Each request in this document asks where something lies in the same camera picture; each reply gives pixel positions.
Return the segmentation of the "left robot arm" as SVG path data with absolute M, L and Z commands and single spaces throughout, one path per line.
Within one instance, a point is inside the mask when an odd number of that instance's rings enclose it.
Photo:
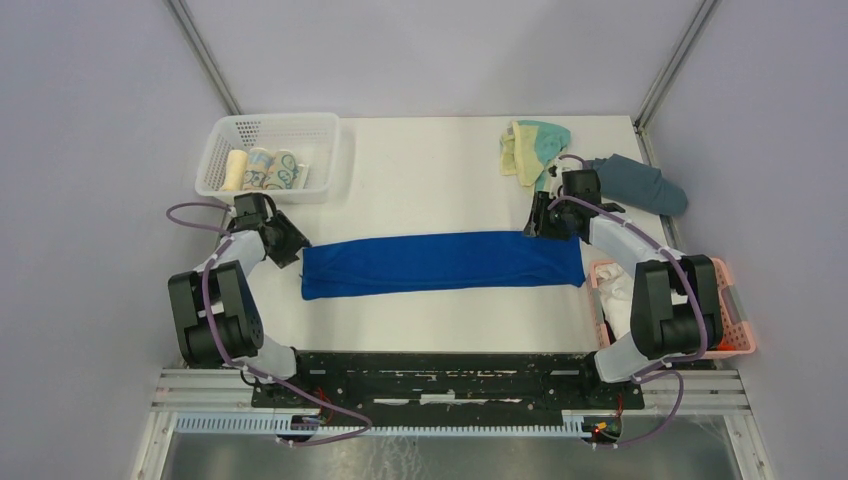
M 227 228 L 192 223 L 175 212 L 212 207 L 231 215 Z M 270 195 L 246 193 L 231 206 L 186 202 L 170 207 L 173 223 L 219 235 L 210 256 L 192 270 L 172 276 L 168 293 L 180 355 L 194 369 L 229 367 L 261 383 L 276 383 L 278 396 L 293 407 L 313 397 L 313 378 L 297 369 L 294 348 L 264 331 L 248 283 L 252 270 L 265 260 L 283 269 L 309 247 L 307 237 L 277 209 Z

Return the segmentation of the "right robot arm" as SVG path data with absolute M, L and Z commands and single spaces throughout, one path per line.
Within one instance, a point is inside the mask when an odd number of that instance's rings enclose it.
M 603 202 L 596 171 L 552 167 L 549 174 L 552 188 L 535 193 L 525 235 L 578 238 L 606 253 L 633 282 L 629 330 L 595 352 L 594 371 L 577 382 L 580 400 L 602 408 L 617 396 L 617 383 L 698 360 L 717 347 L 724 329 L 713 260 L 661 244 L 624 208 Z

